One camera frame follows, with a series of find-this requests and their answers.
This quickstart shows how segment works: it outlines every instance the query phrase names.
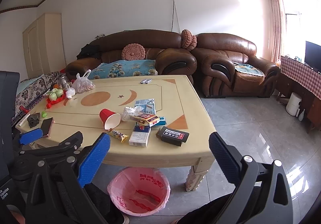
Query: cream coffee table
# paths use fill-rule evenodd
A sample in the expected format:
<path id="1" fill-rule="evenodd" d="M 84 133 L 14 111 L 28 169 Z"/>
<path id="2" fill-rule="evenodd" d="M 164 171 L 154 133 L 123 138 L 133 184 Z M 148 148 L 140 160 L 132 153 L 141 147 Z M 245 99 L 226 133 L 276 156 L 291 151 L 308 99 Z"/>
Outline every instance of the cream coffee table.
<path id="1" fill-rule="evenodd" d="M 120 143 L 111 137 L 110 150 L 103 163 L 135 167 L 191 166 L 186 191 L 196 190 L 215 160 L 208 147 L 209 135 L 216 131 L 215 127 L 185 75 L 152 76 L 152 82 L 140 84 L 145 78 L 150 77 L 93 80 L 94 89 L 54 104 L 50 109 L 46 108 L 46 98 L 43 99 L 30 113 L 45 111 L 47 116 L 41 117 L 41 121 L 53 117 L 55 122 L 49 137 L 37 140 L 36 144 L 56 146 L 80 131 L 82 147 L 92 145 L 105 131 L 99 117 L 102 109 L 121 113 L 125 106 L 133 107 L 135 100 L 154 98 L 157 115 L 166 118 L 168 127 L 189 132 L 187 142 L 181 147 L 162 142 L 155 136 L 160 127 L 152 128 L 147 147 L 130 146 L 128 139 Z M 134 121 L 121 122 L 116 129 L 130 136 L 134 126 Z M 23 133 L 30 131 L 27 121 L 16 128 Z"/>

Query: pink plastic trash bag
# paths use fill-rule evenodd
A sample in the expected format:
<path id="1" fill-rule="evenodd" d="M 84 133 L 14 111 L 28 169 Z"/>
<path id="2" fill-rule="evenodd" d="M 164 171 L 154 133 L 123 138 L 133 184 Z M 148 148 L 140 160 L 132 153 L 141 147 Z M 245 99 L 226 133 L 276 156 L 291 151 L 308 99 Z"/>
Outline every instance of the pink plastic trash bag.
<path id="1" fill-rule="evenodd" d="M 156 168 L 127 167 L 116 174 L 107 191 L 123 213 L 144 217 L 165 208 L 170 197 L 170 183 Z"/>

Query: orange triangle inlay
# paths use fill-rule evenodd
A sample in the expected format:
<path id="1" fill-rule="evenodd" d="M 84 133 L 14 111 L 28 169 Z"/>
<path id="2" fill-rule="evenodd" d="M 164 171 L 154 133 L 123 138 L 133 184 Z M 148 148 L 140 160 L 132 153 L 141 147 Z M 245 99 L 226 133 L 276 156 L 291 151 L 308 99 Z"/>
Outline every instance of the orange triangle inlay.
<path id="1" fill-rule="evenodd" d="M 163 79 L 164 81 L 176 84 L 175 79 Z"/>
<path id="2" fill-rule="evenodd" d="M 188 129 L 185 115 L 182 115 L 181 117 L 176 119 L 174 122 L 172 122 L 170 125 L 167 125 L 167 127 L 176 129 L 176 130 Z"/>

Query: blue gripper pad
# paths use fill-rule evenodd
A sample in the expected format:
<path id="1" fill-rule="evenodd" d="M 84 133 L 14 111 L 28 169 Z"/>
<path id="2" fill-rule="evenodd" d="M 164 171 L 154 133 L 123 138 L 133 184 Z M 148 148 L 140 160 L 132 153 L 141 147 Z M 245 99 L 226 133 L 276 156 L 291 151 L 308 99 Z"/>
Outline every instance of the blue gripper pad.
<path id="1" fill-rule="evenodd" d="M 27 132 L 25 134 L 22 134 L 20 137 L 20 144 L 27 145 L 31 142 L 34 142 L 38 139 L 40 139 L 43 136 L 43 132 L 40 128 L 31 130 L 30 132 Z"/>
<path id="2" fill-rule="evenodd" d="M 241 169 L 235 157 L 242 159 L 241 154 L 234 146 L 227 145 L 217 132 L 210 135 L 208 143 L 227 181 L 237 186 L 240 182 Z"/>
<path id="3" fill-rule="evenodd" d="M 91 183 L 109 148 L 110 137 L 108 134 L 102 133 L 79 166 L 78 182 L 82 188 Z"/>

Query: metal bolt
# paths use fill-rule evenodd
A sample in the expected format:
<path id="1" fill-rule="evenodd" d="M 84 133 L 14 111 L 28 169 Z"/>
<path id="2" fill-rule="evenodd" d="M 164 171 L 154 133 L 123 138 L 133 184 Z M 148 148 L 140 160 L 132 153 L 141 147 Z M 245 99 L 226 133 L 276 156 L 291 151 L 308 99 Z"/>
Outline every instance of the metal bolt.
<path id="1" fill-rule="evenodd" d="M 253 158 L 251 156 L 249 156 L 249 155 L 245 155 L 243 158 L 244 158 L 244 160 L 246 162 L 252 162 L 253 161 Z"/>
<path id="2" fill-rule="evenodd" d="M 38 162 L 38 166 L 39 166 L 39 167 L 42 167 L 42 166 L 44 166 L 44 165 L 45 165 L 45 161 L 39 161 L 39 162 Z"/>
<path id="3" fill-rule="evenodd" d="M 276 166 L 278 166 L 278 167 L 281 167 L 281 166 L 282 166 L 282 162 L 279 161 L 279 160 L 275 160 L 275 161 L 274 161 L 274 164 L 275 164 Z"/>
<path id="4" fill-rule="evenodd" d="M 69 156 L 69 157 L 67 158 L 67 162 L 68 162 L 68 163 L 72 163 L 72 162 L 74 162 L 74 161 L 76 161 L 76 158 L 75 158 L 74 156 Z"/>

